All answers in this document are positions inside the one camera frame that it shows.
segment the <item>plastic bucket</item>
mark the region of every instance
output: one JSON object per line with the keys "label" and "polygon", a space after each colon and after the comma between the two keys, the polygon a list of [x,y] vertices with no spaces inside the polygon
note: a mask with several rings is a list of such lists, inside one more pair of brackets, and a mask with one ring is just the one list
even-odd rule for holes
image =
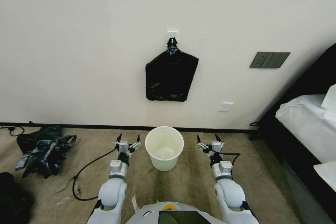
{"label": "plastic bucket", "polygon": [[180,132],[168,126],[152,129],[145,140],[146,151],[153,166],[162,172],[174,168],[183,146],[184,141]]}

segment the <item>carpet floor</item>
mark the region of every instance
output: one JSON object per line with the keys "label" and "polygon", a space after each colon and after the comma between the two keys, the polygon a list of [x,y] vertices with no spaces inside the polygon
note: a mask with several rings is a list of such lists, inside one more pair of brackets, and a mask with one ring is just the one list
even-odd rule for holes
{"label": "carpet floor", "polygon": [[[26,127],[26,133],[38,128]],[[197,133],[182,132],[184,149],[176,166],[168,172],[157,171],[145,149],[148,131],[107,129],[64,129],[64,134],[77,135],[77,142],[66,154],[57,176],[44,179],[40,174],[21,178],[23,170],[15,171],[22,156],[16,143],[6,129],[0,130],[0,172],[10,172],[16,183],[35,198],[31,224],[86,223],[96,200],[82,202],[73,198],[72,181],[61,192],[64,183],[93,159],[114,148],[113,142],[122,133],[122,139],[130,143],[140,134],[142,146],[129,159],[127,195],[122,208],[121,223],[126,223],[134,214],[132,197],[136,195],[138,206],[158,201],[177,201],[193,205],[221,219],[216,200],[214,179],[210,160],[196,147]],[[225,142],[223,151],[239,152],[233,168],[234,180],[245,191],[246,199],[261,224],[302,223],[298,208],[288,188],[282,166],[262,140],[250,142],[246,134],[219,133]],[[199,133],[203,143],[215,140],[213,133]],[[98,194],[100,186],[109,176],[110,160],[116,152],[88,166],[78,179],[80,197],[89,198]]]}

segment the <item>robot screen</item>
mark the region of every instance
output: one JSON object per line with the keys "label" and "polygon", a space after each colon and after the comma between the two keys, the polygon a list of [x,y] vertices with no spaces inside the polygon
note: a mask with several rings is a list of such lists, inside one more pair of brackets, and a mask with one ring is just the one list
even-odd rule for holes
{"label": "robot screen", "polygon": [[210,224],[197,211],[160,211],[158,224]]}

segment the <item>black bag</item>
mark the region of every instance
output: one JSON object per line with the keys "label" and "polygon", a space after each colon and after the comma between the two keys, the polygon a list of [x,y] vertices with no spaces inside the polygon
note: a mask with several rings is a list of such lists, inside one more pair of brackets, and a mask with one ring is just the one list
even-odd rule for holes
{"label": "black bag", "polygon": [[146,65],[148,100],[184,102],[197,68],[198,58],[180,51],[170,38],[165,52]]}
{"label": "black bag", "polygon": [[26,168],[22,177],[29,173],[43,174],[44,178],[57,175],[65,153],[75,144],[76,135],[62,136],[60,126],[46,126],[30,134],[21,134],[16,141],[23,156],[15,170]]}
{"label": "black bag", "polygon": [[28,224],[34,203],[28,192],[14,183],[13,175],[0,173],[0,216],[4,223]]}

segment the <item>white bedding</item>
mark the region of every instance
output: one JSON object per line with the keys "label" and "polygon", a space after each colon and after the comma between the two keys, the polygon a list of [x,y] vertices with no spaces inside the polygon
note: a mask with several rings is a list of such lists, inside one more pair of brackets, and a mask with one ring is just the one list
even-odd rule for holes
{"label": "white bedding", "polygon": [[336,191],[336,161],[314,165],[314,169]]}
{"label": "white bedding", "polygon": [[282,104],[275,117],[321,163],[326,163],[336,161],[336,114],[321,108],[323,98],[323,94],[297,97]]}

